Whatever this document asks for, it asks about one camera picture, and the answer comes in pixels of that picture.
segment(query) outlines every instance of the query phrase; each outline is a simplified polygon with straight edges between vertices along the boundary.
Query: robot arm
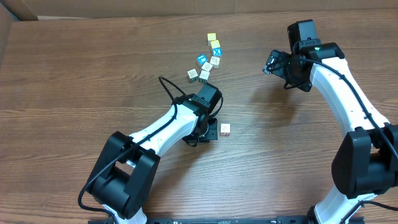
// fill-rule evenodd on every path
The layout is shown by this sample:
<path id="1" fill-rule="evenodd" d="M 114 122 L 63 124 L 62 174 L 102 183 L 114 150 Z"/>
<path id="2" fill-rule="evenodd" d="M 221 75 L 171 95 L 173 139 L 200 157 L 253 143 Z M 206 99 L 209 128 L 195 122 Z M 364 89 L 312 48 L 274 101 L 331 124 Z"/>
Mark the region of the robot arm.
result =
<path id="1" fill-rule="evenodd" d="M 292 24 L 288 34 L 292 53 L 273 50 L 264 73 L 272 72 L 286 80 L 285 89 L 297 87 L 308 92 L 313 86 L 318 88 L 344 136 L 331 166 L 335 184 L 325 199 L 308 211 L 308 223 L 348 223 L 359 209 L 358 202 L 371 200 L 397 185 L 398 161 L 380 137 L 379 130 L 369 122 L 352 89 L 324 65 L 345 76 L 393 145 L 398 145 L 398 126 L 390 125 L 366 98 L 337 44 L 321 44 L 312 20 Z M 371 153 L 372 145 L 380 149 L 379 152 Z"/>
<path id="2" fill-rule="evenodd" d="M 87 182 L 100 175 L 86 191 L 111 211 L 119 224 L 145 224 L 147 218 L 142 212 L 142 206 L 147 200 L 160 157 L 181 138 L 187 143 L 217 140 L 217 120 L 209 114 L 221 97 L 221 92 L 216 87 L 206 83 L 197 95 L 176 98 L 175 105 L 146 129 L 129 136 L 120 132 L 112 134 Z M 106 168 L 122 153 L 126 155 L 118 161 L 134 167 L 131 175 L 115 164 Z"/>

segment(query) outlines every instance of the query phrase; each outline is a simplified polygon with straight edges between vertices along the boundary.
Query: wire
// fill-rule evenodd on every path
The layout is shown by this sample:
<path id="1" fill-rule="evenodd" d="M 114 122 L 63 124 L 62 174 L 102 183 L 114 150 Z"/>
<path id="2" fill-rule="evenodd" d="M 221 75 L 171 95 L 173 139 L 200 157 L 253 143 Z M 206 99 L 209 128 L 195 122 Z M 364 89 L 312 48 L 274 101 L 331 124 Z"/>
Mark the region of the wire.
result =
<path id="1" fill-rule="evenodd" d="M 362 110 L 364 111 L 367 119 L 370 121 L 370 123 L 374 126 L 374 128 L 379 132 L 381 138 L 383 139 L 383 141 L 386 143 L 388 149 L 390 150 L 391 154 L 395 157 L 395 159 L 398 161 L 398 154 L 397 151 L 394 149 L 394 146 L 392 145 L 392 143 L 390 142 L 390 140 L 388 140 L 387 136 L 383 133 L 382 129 L 377 125 L 377 123 L 373 120 L 372 114 L 369 113 L 368 109 L 365 107 L 365 104 L 362 102 L 361 97 L 359 96 L 358 92 L 355 90 L 354 86 L 347 80 L 346 76 L 341 74 L 339 71 L 335 70 L 334 68 L 330 67 L 327 64 L 324 64 L 322 62 L 317 62 L 316 60 L 311 60 L 311 59 L 307 59 L 307 58 L 288 58 L 288 59 L 284 59 L 284 60 L 280 60 L 280 61 L 276 61 L 273 62 L 271 64 L 269 64 L 267 66 L 267 70 L 269 72 L 273 72 L 275 70 L 279 70 L 281 68 L 283 68 L 285 65 L 277 67 L 277 68 L 273 68 L 270 69 L 271 66 L 277 64 L 277 63 L 283 63 L 283 62 L 291 62 L 291 61 L 300 61 L 300 62 L 310 62 L 310 63 L 315 63 L 317 65 L 321 65 L 322 67 L 325 67 L 327 69 L 329 69 L 330 71 L 332 71 L 334 74 L 336 74 L 337 76 L 339 76 L 347 85 L 348 87 L 351 89 L 351 91 L 353 92 L 356 100 L 358 101 L 359 105 L 361 106 Z"/>
<path id="2" fill-rule="evenodd" d="M 354 215 L 354 213 L 357 211 L 357 209 L 360 207 L 360 206 L 362 206 L 362 207 L 364 207 L 364 205 L 365 204 L 370 204 L 370 205 L 375 205 L 375 206 L 378 206 L 378 207 L 381 207 L 381 208 L 385 208 L 385 209 L 388 209 L 388 210 L 392 210 L 392 211 L 395 211 L 395 212 L 398 212 L 398 208 L 397 207 L 393 207 L 393 206 L 389 206 L 389 205 L 384 205 L 384 204 L 382 204 L 382 203 L 379 203 L 379 202 L 373 202 L 373 201 L 370 201 L 370 200 L 362 200 L 362 201 L 359 201 L 342 219 L 341 219 L 341 221 L 340 221 L 340 224 L 344 224 L 346 221 L 347 221 L 347 219 L 349 219 L 352 215 Z"/>
<path id="3" fill-rule="evenodd" d="M 216 112 L 214 112 L 212 115 L 209 116 L 209 119 L 214 118 L 214 117 L 218 114 L 218 112 L 220 112 L 221 108 L 223 107 L 223 103 L 224 103 L 224 97 L 221 96 L 221 104 L 220 104 L 220 107 L 217 109 Z"/>
<path id="4" fill-rule="evenodd" d="M 174 97 L 171 94 L 171 92 L 169 91 L 169 89 L 164 85 L 163 81 L 165 80 L 168 83 L 170 83 L 172 86 L 174 86 L 176 89 L 178 89 L 180 92 L 182 92 L 184 95 L 186 95 L 179 87 L 177 87 L 174 83 L 172 83 L 171 81 L 169 81 L 168 79 L 164 78 L 164 77 L 159 77 L 159 81 L 160 84 L 162 84 L 163 88 L 166 90 L 167 94 L 169 94 L 169 97 L 172 99 L 173 101 L 173 105 L 174 105 L 174 114 L 173 116 L 170 118 L 170 120 L 168 122 L 166 122 L 165 124 L 163 124 L 160 128 L 156 129 L 153 133 L 148 134 L 144 139 L 142 139 L 141 141 L 137 142 L 133 147 L 130 147 L 129 149 L 125 150 L 123 153 L 121 153 L 117 158 L 115 158 L 114 160 L 112 160 L 112 162 L 110 162 L 108 165 L 106 165 L 101 171 L 99 171 L 80 191 L 79 196 L 77 198 L 77 202 L 80 206 L 80 208 L 87 210 L 87 211 L 93 211 L 93 212 L 104 212 L 107 213 L 109 216 L 112 217 L 113 221 L 115 222 L 115 224 L 118 224 L 118 221 L 115 217 L 115 214 L 107 209 L 103 209 L 103 208 L 94 208 L 94 207 L 89 207 L 86 205 L 83 205 L 83 202 L 81 201 L 83 198 L 84 193 L 86 192 L 86 190 L 88 189 L 88 187 L 94 183 L 94 181 L 97 180 L 97 178 L 109 167 L 113 166 L 114 163 L 116 163 L 120 158 L 124 157 L 125 155 L 127 155 L 128 153 L 130 153 L 132 150 L 136 149 L 139 145 L 141 145 L 142 143 L 148 141 L 152 136 L 156 135 L 158 132 L 160 132 L 161 130 L 163 130 L 164 128 L 166 128 L 171 122 L 173 122 L 173 120 L 177 117 L 177 104 L 174 102 Z"/>

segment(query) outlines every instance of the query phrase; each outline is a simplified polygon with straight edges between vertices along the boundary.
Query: blue and white cube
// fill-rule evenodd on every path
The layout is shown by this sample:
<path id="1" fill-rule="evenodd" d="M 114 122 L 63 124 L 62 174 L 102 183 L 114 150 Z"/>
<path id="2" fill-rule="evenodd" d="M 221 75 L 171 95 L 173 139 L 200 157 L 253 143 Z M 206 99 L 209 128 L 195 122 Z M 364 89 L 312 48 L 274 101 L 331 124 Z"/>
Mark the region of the blue and white cube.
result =
<path id="1" fill-rule="evenodd" d="M 213 49 L 213 56 L 219 57 L 219 58 L 221 58 L 223 56 L 223 51 L 221 50 L 221 47 L 217 47 L 217 48 Z"/>
<path id="2" fill-rule="evenodd" d="M 197 64 L 201 67 L 205 62 L 207 62 L 207 58 L 206 55 L 199 55 L 199 57 L 197 57 Z"/>

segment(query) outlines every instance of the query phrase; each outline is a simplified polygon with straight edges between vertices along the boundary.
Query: small block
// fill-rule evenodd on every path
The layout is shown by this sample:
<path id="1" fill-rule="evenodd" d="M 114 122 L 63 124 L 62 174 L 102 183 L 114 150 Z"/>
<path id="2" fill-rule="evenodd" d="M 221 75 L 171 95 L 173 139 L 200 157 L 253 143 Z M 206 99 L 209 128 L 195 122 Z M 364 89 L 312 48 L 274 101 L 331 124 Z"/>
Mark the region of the small block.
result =
<path id="1" fill-rule="evenodd" d="M 205 62 L 207 62 L 207 58 L 206 58 L 206 55 L 199 55 L 198 57 L 197 57 L 197 64 L 199 65 L 199 66 L 202 66 Z"/>
<path id="2" fill-rule="evenodd" d="M 221 47 L 220 42 L 218 40 L 211 41 L 210 44 L 211 44 L 211 49 Z"/>
<path id="3" fill-rule="evenodd" d="M 218 58 L 218 57 L 211 56 L 210 65 L 212 65 L 213 68 L 219 68 L 220 67 L 220 60 L 221 59 Z"/>
<path id="4" fill-rule="evenodd" d="M 230 132 L 231 132 L 230 124 L 221 124 L 221 135 L 229 136 Z"/>
<path id="5" fill-rule="evenodd" d="M 201 71 L 199 76 L 199 82 L 206 83 L 209 80 L 210 72 Z"/>
<path id="6" fill-rule="evenodd" d="M 206 71 L 206 72 L 211 72 L 212 69 L 213 69 L 213 66 L 212 66 L 212 64 L 210 64 L 210 63 L 208 63 L 208 62 L 205 62 L 205 63 L 203 64 L 203 66 L 201 67 L 201 69 L 204 70 L 204 71 Z"/>
<path id="7" fill-rule="evenodd" d="M 207 34 L 207 45 L 210 46 L 210 42 L 216 40 L 216 33 Z"/>
<path id="8" fill-rule="evenodd" d="M 213 49 L 212 52 L 213 52 L 213 56 L 214 56 L 214 57 L 219 57 L 219 58 L 221 58 L 221 57 L 223 56 L 223 51 L 221 50 L 221 47 L 218 47 L 218 48 L 216 48 L 216 49 Z"/>
<path id="9" fill-rule="evenodd" d="M 188 71 L 188 78 L 190 80 L 190 82 L 194 82 L 196 80 L 198 80 L 198 73 L 196 71 L 196 69 L 192 69 Z"/>

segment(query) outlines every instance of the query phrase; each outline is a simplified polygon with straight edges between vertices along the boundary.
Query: wooden table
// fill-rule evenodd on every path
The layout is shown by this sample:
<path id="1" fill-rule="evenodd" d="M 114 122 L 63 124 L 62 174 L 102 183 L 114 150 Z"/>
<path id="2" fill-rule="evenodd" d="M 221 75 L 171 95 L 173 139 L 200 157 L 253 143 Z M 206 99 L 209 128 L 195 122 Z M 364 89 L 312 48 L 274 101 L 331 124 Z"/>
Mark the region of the wooden table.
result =
<path id="1" fill-rule="evenodd" d="M 281 12 L 17 22 L 0 72 L 0 222 L 86 223 L 105 215 L 77 195 L 113 132 L 145 128 L 170 107 L 163 75 L 187 93 L 187 71 L 216 32 L 224 56 L 210 82 L 224 95 L 231 135 L 198 147 L 179 141 L 160 162 L 144 210 L 172 218 L 306 214 L 333 184 L 342 136 L 318 90 L 283 90 L 261 70 L 289 51 L 286 28 L 314 19 L 336 42 L 373 105 L 398 123 L 398 10 Z M 376 199 L 398 206 L 398 189 Z M 90 195 L 84 202 L 98 206 Z M 367 206 L 369 223 L 398 213 Z"/>

